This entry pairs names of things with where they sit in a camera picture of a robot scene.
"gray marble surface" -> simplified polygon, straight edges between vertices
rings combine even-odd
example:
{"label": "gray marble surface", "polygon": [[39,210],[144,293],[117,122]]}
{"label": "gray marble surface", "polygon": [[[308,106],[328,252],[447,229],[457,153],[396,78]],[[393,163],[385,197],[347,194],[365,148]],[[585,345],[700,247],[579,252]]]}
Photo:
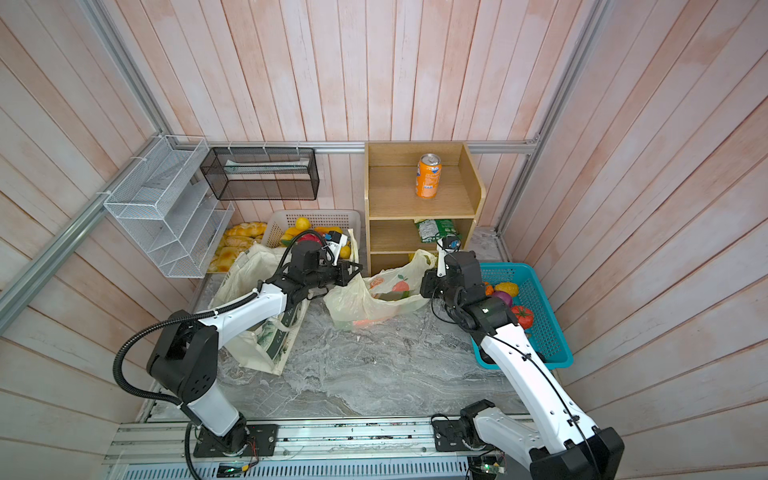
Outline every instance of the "gray marble surface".
{"label": "gray marble surface", "polygon": [[[470,249],[481,261],[500,261],[492,232],[478,229]],[[221,277],[212,277],[200,308]],[[323,301],[315,300],[282,376],[240,367],[222,349],[218,379],[227,398],[249,419],[458,414],[480,399],[509,413],[526,412],[498,370],[477,365],[468,335],[438,321],[429,306],[342,332],[333,327]],[[184,418],[158,402],[149,421]]]}

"black wire mesh basket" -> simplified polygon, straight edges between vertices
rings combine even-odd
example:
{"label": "black wire mesh basket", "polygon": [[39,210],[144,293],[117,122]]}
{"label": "black wire mesh basket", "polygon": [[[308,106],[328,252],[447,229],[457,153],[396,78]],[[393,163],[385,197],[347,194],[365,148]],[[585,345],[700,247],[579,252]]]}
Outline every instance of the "black wire mesh basket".
{"label": "black wire mesh basket", "polygon": [[291,147],[215,147],[200,166],[219,200],[315,200],[315,151]]}

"wood panel wall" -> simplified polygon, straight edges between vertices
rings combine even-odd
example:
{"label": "wood panel wall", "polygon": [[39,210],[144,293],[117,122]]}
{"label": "wood panel wall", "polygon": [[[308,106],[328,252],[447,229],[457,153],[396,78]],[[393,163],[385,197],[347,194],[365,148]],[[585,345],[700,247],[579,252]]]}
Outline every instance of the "wood panel wall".
{"label": "wood panel wall", "polygon": [[[173,133],[212,141],[524,140],[594,0],[104,0]],[[362,155],[321,162],[317,202],[351,208]],[[475,158],[496,225],[525,162]]]}
{"label": "wood panel wall", "polygon": [[616,2],[503,234],[621,478],[768,474],[766,25],[765,0]]}
{"label": "wood panel wall", "polygon": [[[0,289],[152,134],[77,2],[0,2]],[[88,478],[141,407],[114,384],[114,353],[193,292],[103,220],[0,338],[3,475]],[[151,348],[124,366],[144,388]]]}

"blue basket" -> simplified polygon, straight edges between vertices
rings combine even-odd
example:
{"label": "blue basket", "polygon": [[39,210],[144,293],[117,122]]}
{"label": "blue basket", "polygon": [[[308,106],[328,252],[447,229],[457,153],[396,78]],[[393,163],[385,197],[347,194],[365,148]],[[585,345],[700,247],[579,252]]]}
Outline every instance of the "blue basket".
{"label": "blue basket", "polygon": [[[544,356],[547,368],[554,370],[571,366],[574,356],[533,268],[525,263],[480,263],[480,268],[483,281],[491,285],[501,282],[518,284],[520,293],[514,298],[515,305],[526,306],[533,312],[533,326],[525,332],[531,334],[531,346]],[[472,348],[481,367],[498,370],[498,365],[486,363],[480,358],[480,349],[474,340]]]}

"orange soda can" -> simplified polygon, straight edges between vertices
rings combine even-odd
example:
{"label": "orange soda can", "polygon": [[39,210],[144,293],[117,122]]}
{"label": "orange soda can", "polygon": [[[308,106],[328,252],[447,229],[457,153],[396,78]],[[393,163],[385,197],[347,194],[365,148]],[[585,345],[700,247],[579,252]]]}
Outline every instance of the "orange soda can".
{"label": "orange soda can", "polygon": [[440,157],[435,154],[424,154],[416,167],[416,195],[421,198],[434,198],[437,194],[437,184],[440,181]]}

